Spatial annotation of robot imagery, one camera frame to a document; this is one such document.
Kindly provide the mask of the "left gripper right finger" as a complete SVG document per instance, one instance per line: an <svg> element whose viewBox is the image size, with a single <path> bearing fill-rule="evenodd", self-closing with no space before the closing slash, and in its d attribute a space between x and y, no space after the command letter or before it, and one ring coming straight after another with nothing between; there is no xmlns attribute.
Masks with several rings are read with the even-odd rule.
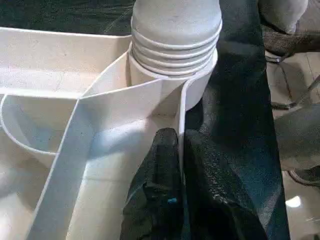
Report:
<svg viewBox="0 0 320 240"><path fill-rule="evenodd" d="M193 240L265 240L267 234L230 155L196 130L184 133L183 170Z"/></svg>

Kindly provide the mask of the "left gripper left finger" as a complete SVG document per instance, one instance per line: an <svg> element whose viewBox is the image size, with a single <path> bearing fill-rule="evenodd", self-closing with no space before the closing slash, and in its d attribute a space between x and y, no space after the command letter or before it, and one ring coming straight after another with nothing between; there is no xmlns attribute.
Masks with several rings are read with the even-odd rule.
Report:
<svg viewBox="0 0 320 240"><path fill-rule="evenodd" d="M178 137L158 130L131 181L122 211L121 240L179 240L184 222Z"/></svg>

